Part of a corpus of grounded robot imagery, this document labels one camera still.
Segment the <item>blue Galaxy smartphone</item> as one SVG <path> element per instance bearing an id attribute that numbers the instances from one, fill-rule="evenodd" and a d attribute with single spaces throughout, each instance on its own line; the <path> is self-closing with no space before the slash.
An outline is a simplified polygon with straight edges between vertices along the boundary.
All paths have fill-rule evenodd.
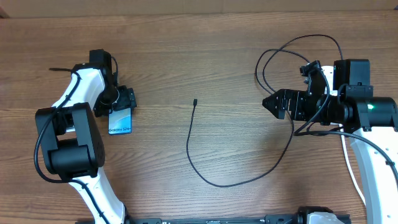
<path id="1" fill-rule="evenodd" d="M 132 133 L 132 111 L 130 108 L 113 111 L 109 114 L 108 133 L 110 135 Z"/>

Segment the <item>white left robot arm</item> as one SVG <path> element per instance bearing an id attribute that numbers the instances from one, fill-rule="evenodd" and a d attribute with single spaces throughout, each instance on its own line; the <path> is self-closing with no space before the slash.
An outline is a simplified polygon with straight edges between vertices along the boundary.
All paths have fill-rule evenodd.
<path id="1" fill-rule="evenodd" d="M 89 61 L 69 73 L 71 82 L 60 99 L 35 114 L 35 169 L 47 182 L 71 185 L 93 223 L 133 223 L 105 174 L 104 143 L 95 119 L 108 118 L 110 135 L 131 133 L 134 91 L 119 84 L 117 61 L 103 49 L 91 50 Z"/>

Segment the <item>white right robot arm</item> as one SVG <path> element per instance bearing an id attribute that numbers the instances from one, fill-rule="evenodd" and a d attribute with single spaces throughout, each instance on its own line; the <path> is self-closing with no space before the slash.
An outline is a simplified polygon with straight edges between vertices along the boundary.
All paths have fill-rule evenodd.
<path id="1" fill-rule="evenodd" d="M 368 223 L 397 223 L 397 104 L 374 96 L 367 59 L 337 60 L 332 67 L 319 61 L 300 67 L 307 90 L 280 89 L 262 105 L 276 118 L 290 113 L 306 124 L 339 124 L 340 130 L 296 135 L 339 135 L 350 139 L 359 166 Z"/>

